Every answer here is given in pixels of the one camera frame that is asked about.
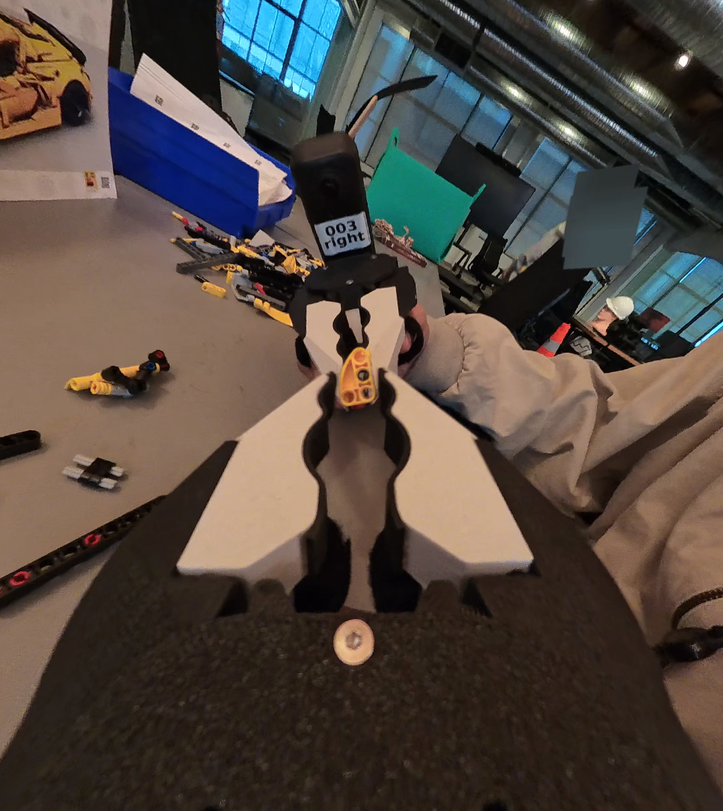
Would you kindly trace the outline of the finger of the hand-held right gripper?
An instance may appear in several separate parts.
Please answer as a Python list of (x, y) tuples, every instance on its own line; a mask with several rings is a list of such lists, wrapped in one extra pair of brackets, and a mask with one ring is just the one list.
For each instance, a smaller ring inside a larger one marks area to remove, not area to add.
[(381, 370), (396, 372), (399, 356), (408, 346), (405, 318), (400, 314), (396, 287), (383, 287), (361, 297), (361, 308), (369, 315), (364, 333), (370, 352), (373, 378)]
[(332, 373), (336, 380), (344, 366), (337, 345), (340, 335), (334, 322), (342, 314), (338, 302), (313, 302), (306, 307), (305, 348), (310, 357), (310, 367), (305, 373), (314, 377)]

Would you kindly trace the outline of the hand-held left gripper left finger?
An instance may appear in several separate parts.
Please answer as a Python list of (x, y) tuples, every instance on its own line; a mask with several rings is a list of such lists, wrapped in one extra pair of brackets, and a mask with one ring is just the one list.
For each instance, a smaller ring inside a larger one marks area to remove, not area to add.
[(319, 484), (306, 436), (328, 416), (334, 374), (323, 374), (245, 431), (177, 561), (185, 576), (263, 580), (292, 590), (306, 575), (306, 533), (318, 518)]

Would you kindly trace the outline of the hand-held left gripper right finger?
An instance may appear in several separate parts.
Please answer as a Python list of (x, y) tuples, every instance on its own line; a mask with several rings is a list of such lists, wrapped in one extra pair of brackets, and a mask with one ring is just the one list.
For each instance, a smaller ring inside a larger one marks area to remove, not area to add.
[(381, 370), (386, 560), (419, 586), (528, 573), (534, 555), (475, 435), (395, 373)]

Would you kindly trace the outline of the small yellow toy brick piece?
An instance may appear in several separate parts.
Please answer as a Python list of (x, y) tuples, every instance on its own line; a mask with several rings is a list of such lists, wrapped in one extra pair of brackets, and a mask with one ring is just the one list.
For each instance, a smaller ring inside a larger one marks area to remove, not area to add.
[(378, 398), (376, 373), (370, 351), (357, 347), (350, 352), (340, 371), (337, 401), (346, 410), (372, 405)]

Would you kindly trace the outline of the yellow black toy brick assembly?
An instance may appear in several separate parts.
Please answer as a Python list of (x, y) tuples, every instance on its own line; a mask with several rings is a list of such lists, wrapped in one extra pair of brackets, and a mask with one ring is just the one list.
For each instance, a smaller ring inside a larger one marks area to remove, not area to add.
[(149, 389), (154, 376), (169, 370), (166, 353), (155, 350), (137, 366), (109, 366), (93, 375), (74, 377), (65, 383), (64, 388), (96, 397), (139, 397)]

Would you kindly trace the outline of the person's right forearm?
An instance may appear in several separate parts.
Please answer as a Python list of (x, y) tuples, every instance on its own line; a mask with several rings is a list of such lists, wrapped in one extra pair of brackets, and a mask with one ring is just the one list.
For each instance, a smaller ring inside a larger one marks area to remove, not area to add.
[(610, 497), (646, 452), (723, 398), (723, 333), (680, 359), (605, 372), (522, 350), (486, 316), (429, 320), (407, 381), (484, 431), (560, 509), (606, 533)]

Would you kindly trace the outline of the small brown model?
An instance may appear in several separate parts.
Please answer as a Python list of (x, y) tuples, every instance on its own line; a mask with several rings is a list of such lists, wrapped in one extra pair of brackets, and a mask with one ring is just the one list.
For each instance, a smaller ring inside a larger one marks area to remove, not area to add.
[(422, 268), (427, 267), (427, 259), (414, 249), (414, 240), (409, 236), (408, 228), (404, 234), (397, 235), (389, 222), (379, 218), (374, 221), (373, 233), (375, 239), (386, 248)]

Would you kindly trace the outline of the pile of yellow black bricks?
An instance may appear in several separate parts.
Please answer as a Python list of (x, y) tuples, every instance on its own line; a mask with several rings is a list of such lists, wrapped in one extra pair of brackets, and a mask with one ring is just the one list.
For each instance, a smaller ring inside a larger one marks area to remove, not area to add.
[(264, 232), (239, 239), (220, 234), (202, 222), (192, 223), (178, 212), (173, 217), (186, 236), (173, 245), (188, 257), (177, 264), (179, 275), (191, 278), (207, 294), (224, 299), (232, 294), (239, 302), (289, 328), (289, 314), (295, 294), (307, 278), (325, 268), (322, 259), (305, 248), (275, 242)]

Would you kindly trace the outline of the blue plastic bin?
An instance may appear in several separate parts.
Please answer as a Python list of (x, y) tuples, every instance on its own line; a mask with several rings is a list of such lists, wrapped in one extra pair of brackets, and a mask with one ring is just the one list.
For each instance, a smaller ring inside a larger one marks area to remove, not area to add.
[(109, 132), (115, 174), (152, 191), (236, 237), (287, 218), (296, 200), (294, 179), (283, 170), (288, 197), (258, 204), (258, 171), (130, 93), (133, 77), (108, 68)]

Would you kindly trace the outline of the black grey connector piece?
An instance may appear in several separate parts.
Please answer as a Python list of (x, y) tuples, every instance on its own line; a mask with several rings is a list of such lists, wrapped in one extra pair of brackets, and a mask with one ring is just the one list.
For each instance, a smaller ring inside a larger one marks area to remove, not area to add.
[(85, 487), (113, 491), (119, 487), (125, 470), (103, 457), (75, 455), (71, 464), (63, 469), (63, 475)]

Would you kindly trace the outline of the orange traffic cone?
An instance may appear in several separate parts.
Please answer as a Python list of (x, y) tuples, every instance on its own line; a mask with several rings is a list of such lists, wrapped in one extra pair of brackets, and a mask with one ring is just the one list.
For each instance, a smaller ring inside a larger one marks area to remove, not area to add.
[(570, 329), (570, 323), (561, 323), (555, 332), (537, 349), (537, 353), (548, 359), (554, 358), (559, 352)]

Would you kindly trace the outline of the black panel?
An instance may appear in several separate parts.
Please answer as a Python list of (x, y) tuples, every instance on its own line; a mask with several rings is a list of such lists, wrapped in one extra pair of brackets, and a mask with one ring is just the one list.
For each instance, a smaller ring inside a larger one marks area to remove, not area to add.
[(216, 1), (128, 1), (136, 63), (149, 56), (194, 96), (221, 112)]

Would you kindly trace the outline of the group of black pinned beams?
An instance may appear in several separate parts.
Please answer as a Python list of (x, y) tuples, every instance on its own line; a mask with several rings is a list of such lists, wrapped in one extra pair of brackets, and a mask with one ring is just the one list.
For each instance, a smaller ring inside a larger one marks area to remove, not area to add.
[[(0, 436), (0, 462), (40, 450), (41, 446), (41, 434), (35, 430)], [(0, 577), (0, 610), (111, 548), (164, 499), (165, 495), (158, 495)]]

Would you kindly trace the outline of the toy car instruction booklet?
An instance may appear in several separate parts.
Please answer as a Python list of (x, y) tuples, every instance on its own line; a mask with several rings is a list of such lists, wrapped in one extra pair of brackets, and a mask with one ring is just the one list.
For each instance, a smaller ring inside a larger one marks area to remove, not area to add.
[(115, 199), (111, 1), (0, 1), (0, 201)]

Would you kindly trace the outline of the silver ventilation duct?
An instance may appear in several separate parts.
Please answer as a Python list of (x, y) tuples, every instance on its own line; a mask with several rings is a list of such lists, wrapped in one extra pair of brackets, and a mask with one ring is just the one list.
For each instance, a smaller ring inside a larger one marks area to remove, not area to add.
[[(549, 71), (723, 196), (719, 2), (408, 2), (456, 47)], [(684, 70), (674, 68), (684, 52)]]

